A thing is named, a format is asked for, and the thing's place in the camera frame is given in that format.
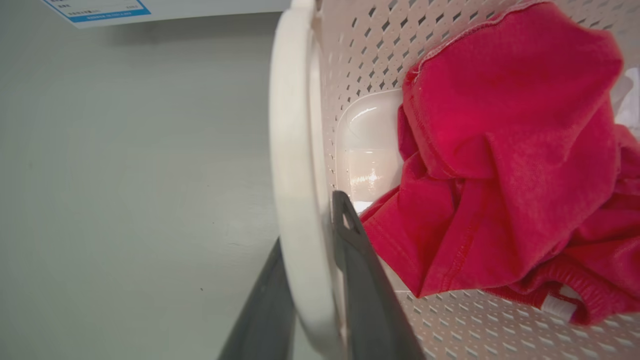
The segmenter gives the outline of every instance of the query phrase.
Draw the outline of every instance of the perforated plastic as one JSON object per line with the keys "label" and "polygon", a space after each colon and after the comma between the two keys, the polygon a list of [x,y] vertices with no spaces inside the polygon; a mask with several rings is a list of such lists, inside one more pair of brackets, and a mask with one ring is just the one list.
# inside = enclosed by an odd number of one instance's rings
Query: perforated plastic
{"label": "perforated plastic", "polygon": [[[342,187],[338,123],[366,95],[400,88],[427,51],[517,0],[324,0],[313,21],[320,44],[323,148],[329,190]],[[612,31],[627,67],[640,63],[640,0],[558,0],[582,26]],[[392,280],[429,358],[637,358],[640,316],[575,327],[482,291],[413,298]]]}
{"label": "perforated plastic", "polygon": [[[400,88],[426,51],[491,19],[517,0],[324,0],[314,21],[321,46],[326,176],[337,188],[335,134],[358,98]],[[640,63],[640,0],[557,0],[577,23],[612,31],[628,67]]]}

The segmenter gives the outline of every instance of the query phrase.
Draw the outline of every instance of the laundry basket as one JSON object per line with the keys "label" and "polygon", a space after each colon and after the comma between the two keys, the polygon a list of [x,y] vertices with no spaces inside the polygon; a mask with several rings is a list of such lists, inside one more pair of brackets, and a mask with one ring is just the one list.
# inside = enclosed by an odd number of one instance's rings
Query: laundry basket
{"label": "laundry basket", "polygon": [[[406,71],[427,51],[517,0],[293,0],[271,64],[269,127],[282,254],[296,310],[326,357],[343,346],[342,274],[330,195],[356,210],[399,184],[397,107]],[[578,24],[612,31],[640,63],[640,0],[557,0]],[[575,327],[481,290],[415,299],[388,276],[427,358],[632,358],[640,316]]]}

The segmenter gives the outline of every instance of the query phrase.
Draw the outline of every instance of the blue border label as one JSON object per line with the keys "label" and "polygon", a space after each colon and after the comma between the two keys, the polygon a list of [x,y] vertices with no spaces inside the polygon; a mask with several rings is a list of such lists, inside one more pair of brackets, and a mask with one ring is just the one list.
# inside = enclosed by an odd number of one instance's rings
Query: blue border label
{"label": "blue border label", "polygon": [[57,12],[61,13],[62,16],[71,20],[71,22],[99,21],[99,20],[106,20],[106,19],[117,19],[119,17],[151,15],[151,12],[149,11],[149,9],[147,9],[147,7],[140,2],[140,0],[136,0],[136,1],[138,2],[138,4],[140,4],[140,6],[142,6],[142,9],[136,9],[136,10],[124,11],[124,12],[96,13],[96,14],[71,16],[71,17],[61,12],[60,9],[56,8],[53,4],[51,4],[47,0],[43,0],[43,1],[49,4],[49,6],[54,8]]}

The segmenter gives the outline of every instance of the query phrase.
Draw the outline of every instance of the red clothing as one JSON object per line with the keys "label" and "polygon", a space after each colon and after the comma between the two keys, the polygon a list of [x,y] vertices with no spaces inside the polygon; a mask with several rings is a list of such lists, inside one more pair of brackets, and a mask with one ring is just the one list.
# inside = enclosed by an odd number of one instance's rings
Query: red clothing
{"label": "red clothing", "polygon": [[608,31],[529,3],[409,71],[401,184],[362,220],[416,296],[540,307],[565,284],[573,322],[640,311],[640,146],[609,100],[622,68]]}

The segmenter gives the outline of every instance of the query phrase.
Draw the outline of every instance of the basket handle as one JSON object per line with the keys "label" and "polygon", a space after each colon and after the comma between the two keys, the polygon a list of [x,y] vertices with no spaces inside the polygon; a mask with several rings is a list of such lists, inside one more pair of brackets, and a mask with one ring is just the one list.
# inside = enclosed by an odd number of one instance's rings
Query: basket handle
{"label": "basket handle", "polygon": [[344,347],[334,298],[329,200],[321,184],[324,174],[317,171],[324,168],[324,160],[314,151],[314,144],[321,146],[314,137],[322,134],[310,110],[310,72],[317,64],[311,30],[314,6],[313,1],[294,0],[276,29],[269,84],[271,176],[296,310],[311,345],[325,357],[338,358]]}

